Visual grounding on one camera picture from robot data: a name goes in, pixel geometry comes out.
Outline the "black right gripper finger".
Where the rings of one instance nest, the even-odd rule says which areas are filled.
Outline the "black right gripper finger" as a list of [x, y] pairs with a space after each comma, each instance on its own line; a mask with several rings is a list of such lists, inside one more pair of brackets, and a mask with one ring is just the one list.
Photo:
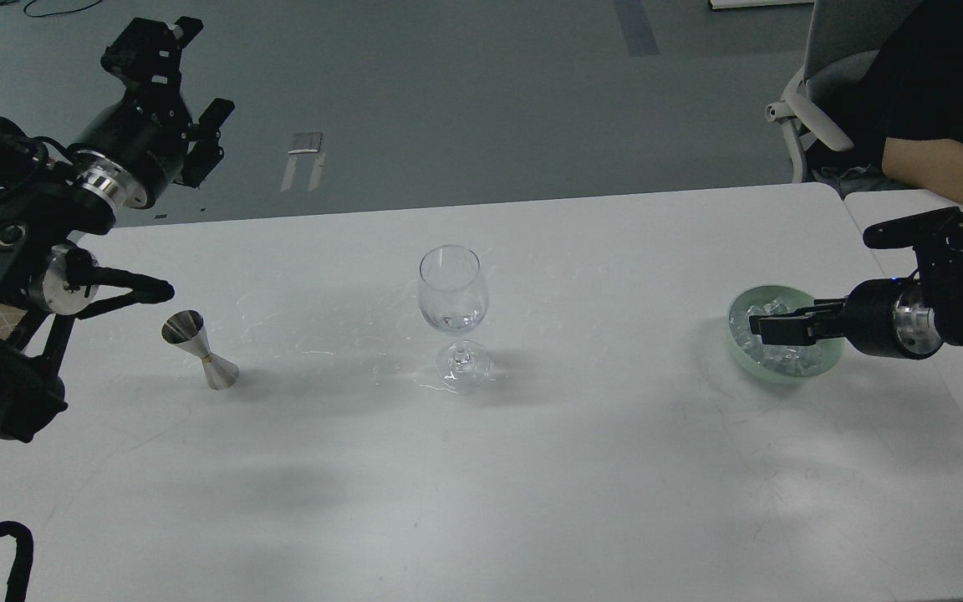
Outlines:
[[833, 321], [821, 319], [753, 319], [753, 334], [764, 345], [813, 346], [819, 340], [844, 339]]
[[756, 315], [749, 317], [748, 321], [753, 329], [811, 329], [817, 324], [836, 320], [845, 305], [845, 298], [817, 298], [812, 304], [790, 312]]

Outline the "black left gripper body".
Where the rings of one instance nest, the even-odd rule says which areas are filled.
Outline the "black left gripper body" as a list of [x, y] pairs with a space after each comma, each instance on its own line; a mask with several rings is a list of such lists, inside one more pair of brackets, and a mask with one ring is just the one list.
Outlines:
[[78, 186], [111, 209], [148, 209], [184, 186], [191, 114], [179, 92], [130, 92], [70, 145]]

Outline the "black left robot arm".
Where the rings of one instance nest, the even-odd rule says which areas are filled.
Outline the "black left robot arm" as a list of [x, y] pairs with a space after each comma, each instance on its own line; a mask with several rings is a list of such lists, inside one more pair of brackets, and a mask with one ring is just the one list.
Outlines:
[[104, 50], [124, 85], [72, 145], [0, 117], [0, 439], [30, 442], [65, 411], [64, 364], [77, 321], [163, 304], [163, 279], [103, 267], [76, 235], [106, 235], [126, 208], [149, 209], [169, 186], [198, 187], [224, 157], [229, 99], [192, 117], [181, 92], [185, 48], [202, 21], [137, 17]]

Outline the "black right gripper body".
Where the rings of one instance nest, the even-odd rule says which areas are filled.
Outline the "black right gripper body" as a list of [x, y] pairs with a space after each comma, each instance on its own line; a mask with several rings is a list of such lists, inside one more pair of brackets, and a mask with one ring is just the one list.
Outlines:
[[872, 357], [924, 360], [943, 347], [916, 278], [861, 283], [846, 297], [841, 323], [844, 338]]

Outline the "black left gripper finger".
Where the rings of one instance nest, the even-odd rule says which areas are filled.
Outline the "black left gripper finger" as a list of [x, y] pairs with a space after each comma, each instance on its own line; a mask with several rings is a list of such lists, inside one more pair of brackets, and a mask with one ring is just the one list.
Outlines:
[[125, 92], [112, 107], [130, 105], [147, 110], [184, 110], [181, 59], [185, 47], [198, 37], [204, 23], [180, 17], [174, 23], [136, 17], [106, 47], [102, 69], [121, 80]]
[[198, 188], [207, 176], [224, 159], [221, 128], [229, 115], [236, 110], [233, 100], [215, 98], [200, 115], [198, 121], [188, 125], [184, 133], [186, 152], [175, 184]]

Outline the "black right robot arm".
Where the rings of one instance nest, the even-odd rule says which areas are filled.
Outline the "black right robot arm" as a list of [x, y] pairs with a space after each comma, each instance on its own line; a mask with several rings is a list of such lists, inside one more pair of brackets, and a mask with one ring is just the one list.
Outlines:
[[843, 298], [817, 298], [788, 314], [754, 316], [750, 331], [769, 345], [845, 339], [871, 357], [924, 360], [963, 347], [963, 210], [943, 208], [864, 229], [871, 250], [909, 248], [909, 277], [870, 279]]

